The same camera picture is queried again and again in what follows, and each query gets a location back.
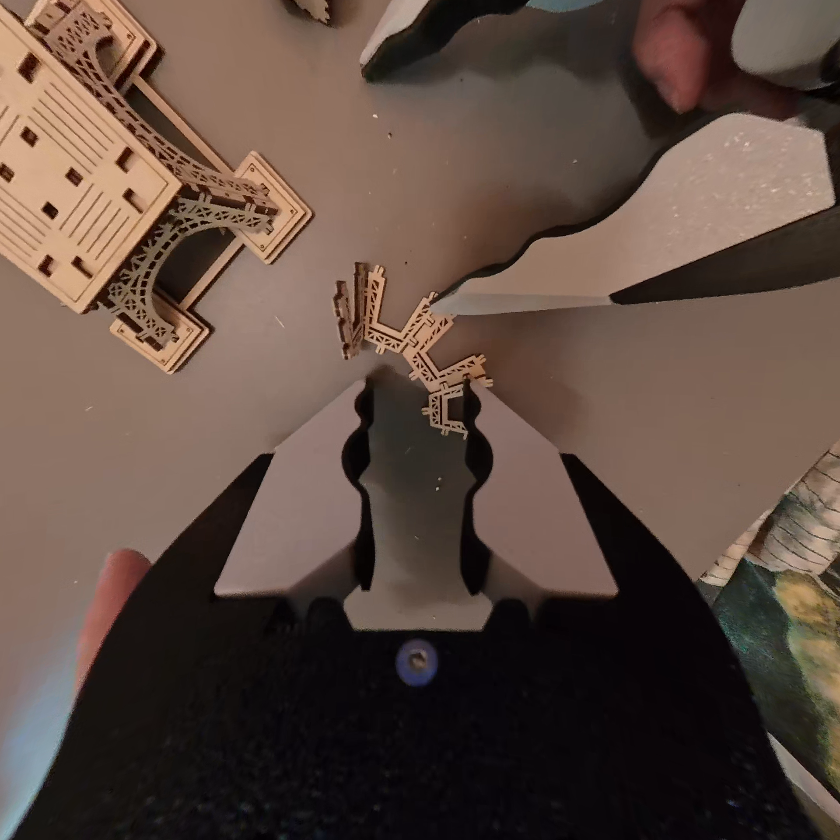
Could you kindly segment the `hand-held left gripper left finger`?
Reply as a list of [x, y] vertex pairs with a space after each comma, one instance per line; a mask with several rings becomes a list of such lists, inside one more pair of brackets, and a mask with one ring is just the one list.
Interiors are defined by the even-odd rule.
[[375, 540], [361, 477], [371, 462], [372, 384], [358, 380], [279, 444], [214, 587], [292, 608], [371, 588]]

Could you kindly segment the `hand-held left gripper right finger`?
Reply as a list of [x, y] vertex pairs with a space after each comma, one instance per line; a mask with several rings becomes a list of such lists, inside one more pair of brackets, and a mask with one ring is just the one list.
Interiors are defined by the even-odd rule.
[[461, 578], [471, 595], [537, 612], [551, 598], [618, 594], [560, 451], [500, 398], [465, 385], [465, 495]]

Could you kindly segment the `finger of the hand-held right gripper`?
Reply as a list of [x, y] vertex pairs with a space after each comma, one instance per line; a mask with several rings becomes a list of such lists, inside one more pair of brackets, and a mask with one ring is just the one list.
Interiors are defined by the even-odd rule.
[[360, 56], [360, 73], [382, 81], [437, 54], [468, 23], [488, 15], [515, 14], [525, 1], [392, 1]]
[[436, 300], [441, 316], [485, 316], [743, 295], [794, 279], [714, 277], [700, 262], [783, 243], [835, 216], [831, 135], [800, 120], [730, 113], [662, 151], [635, 188], [583, 223], [542, 231]]

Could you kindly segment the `wooden lattice arch piece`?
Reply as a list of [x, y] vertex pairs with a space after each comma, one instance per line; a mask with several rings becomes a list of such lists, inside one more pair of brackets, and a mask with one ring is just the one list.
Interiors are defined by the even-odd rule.
[[427, 388], [428, 400], [422, 414], [428, 419], [429, 425], [440, 430], [444, 436], [455, 433], [467, 438], [465, 424], [450, 418], [449, 402], [464, 394], [464, 383], [467, 381], [477, 381], [486, 387], [493, 386], [494, 381], [487, 376], [484, 367], [486, 357], [473, 354], [443, 370], [438, 369], [425, 350], [406, 350], [403, 357], [412, 369], [409, 378], [420, 381]]

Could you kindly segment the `person's right hand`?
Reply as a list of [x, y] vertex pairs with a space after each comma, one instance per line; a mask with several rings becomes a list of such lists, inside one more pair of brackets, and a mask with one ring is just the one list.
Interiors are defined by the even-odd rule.
[[736, 110], [780, 121], [797, 113], [800, 95], [741, 70], [732, 33], [743, 1], [643, 1], [633, 57], [677, 114]]

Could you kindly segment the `person's left hand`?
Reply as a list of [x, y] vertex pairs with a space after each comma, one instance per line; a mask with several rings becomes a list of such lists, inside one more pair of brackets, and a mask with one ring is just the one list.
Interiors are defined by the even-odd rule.
[[152, 562], [133, 549], [118, 549], [105, 560], [77, 642], [76, 693], [84, 685], [111, 626], [151, 566]]

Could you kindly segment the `printed green cloth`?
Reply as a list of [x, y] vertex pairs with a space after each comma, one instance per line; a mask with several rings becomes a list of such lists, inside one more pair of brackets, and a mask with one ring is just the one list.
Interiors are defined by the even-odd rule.
[[838, 443], [697, 584], [769, 735], [838, 802]]

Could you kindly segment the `wooden tower base model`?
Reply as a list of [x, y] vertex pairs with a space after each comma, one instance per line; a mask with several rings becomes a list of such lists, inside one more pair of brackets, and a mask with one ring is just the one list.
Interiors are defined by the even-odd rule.
[[2, 6], [2, 257], [171, 374], [192, 308], [243, 248], [270, 265], [312, 210], [257, 152], [236, 170], [148, 82], [161, 49], [121, 2]]

